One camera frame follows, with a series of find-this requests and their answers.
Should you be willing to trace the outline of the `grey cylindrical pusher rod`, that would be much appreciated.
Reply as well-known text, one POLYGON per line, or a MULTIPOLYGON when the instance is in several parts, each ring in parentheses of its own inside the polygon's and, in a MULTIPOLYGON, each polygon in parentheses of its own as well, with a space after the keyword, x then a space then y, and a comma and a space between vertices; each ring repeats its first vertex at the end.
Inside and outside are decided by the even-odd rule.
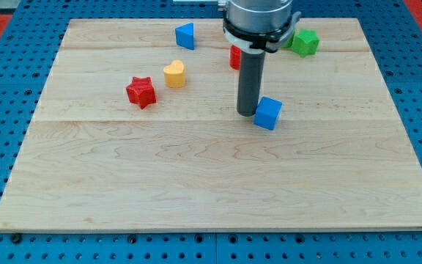
POLYGON ((241 53, 237 90, 237 112, 250 117, 255 115, 259 103, 265 53, 241 53))

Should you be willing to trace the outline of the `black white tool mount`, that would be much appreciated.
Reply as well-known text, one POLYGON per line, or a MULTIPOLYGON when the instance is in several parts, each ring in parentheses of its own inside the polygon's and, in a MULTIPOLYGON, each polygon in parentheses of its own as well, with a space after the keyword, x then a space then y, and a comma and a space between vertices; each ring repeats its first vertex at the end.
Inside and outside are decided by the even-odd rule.
POLYGON ((246 32, 243 29, 238 29, 225 18, 223 20, 223 31, 226 39, 232 45, 248 54, 275 53, 292 39, 295 26, 301 15, 301 12, 296 12, 280 28, 265 33, 246 32))

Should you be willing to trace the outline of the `green block behind arm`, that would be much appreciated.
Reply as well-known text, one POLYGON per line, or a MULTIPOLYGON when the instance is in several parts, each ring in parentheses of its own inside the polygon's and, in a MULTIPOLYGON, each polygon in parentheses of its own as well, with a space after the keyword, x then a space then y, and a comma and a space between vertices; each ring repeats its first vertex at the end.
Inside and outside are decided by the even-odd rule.
POLYGON ((292 44, 293 44, 293 41, 294 41, 294 37, 295 37, 296 31, 297 30, 294 30, 293 33, 288 38, 287 42, 284 45, 281 46, 283 49, 289 49, 289 48, 292 47, 292 44))

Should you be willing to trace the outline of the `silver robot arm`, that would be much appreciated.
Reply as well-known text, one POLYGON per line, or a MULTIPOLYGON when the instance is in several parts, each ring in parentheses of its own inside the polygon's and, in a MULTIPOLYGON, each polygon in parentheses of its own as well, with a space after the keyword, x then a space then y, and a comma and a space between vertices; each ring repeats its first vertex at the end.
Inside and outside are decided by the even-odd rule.
POLYGON ((226 39, 241 50, 237 87, 237 112, 255 115, 259 103, 264 60, 294 35, 302 12, 293 0, 217 0, 223 13, 226 39))

